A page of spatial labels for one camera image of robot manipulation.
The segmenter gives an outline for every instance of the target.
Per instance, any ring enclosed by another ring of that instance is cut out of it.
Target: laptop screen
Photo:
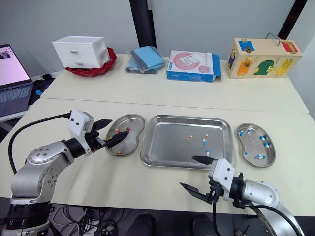
[[[29,80],[29,76],[15,56],[10,45],[0,46],[0,86],[19,84]]]

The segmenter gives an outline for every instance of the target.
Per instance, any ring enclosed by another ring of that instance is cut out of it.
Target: red tray
[[[107,48],[110,61],[105,63],[101,68],[91,68],[91,69],[81,69],[81,68],[65,68],[67,71],[75,75],[86,76],[86,77],[94,77],[97,75],[102,75],[107,71],[111,70],[115,64],[117,56],[112,48]]]

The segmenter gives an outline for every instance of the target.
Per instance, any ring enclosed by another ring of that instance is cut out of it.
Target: laptop
[[[0,45],[0,117],[27,110],[32,88],[10,45]]]

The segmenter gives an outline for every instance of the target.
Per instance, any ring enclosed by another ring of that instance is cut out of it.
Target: printed label
[[[185,56],[181,58],[181,61],[186,65],[186,66],[190,66],[193,65],[195,63],[200,62],[200,60],[195,57],[194,55],[189,55],[189,56]]]

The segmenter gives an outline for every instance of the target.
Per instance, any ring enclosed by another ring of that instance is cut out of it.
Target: stainless steel tray
[[[145,121],[142,116],[136,114],[129,114],[120,117],[114,122],[107,132],[106,139],[110,139],[112,136],[120,131],[129,131],[128,136],[119,144],[106,150],[114,156],[124,156],[132,153],[138,146],[139,136],[144,128]]]
[[[140,156],[149,166],[208,170],[191,157],[209,154],[231,163],[232,150],[231,129],[222,119],[158,115],[149,122]]]
[[[240,155],[257,167],[271,166],[276,159],[274,144],[261,127],[245,123],[236,130],[240,142]]]

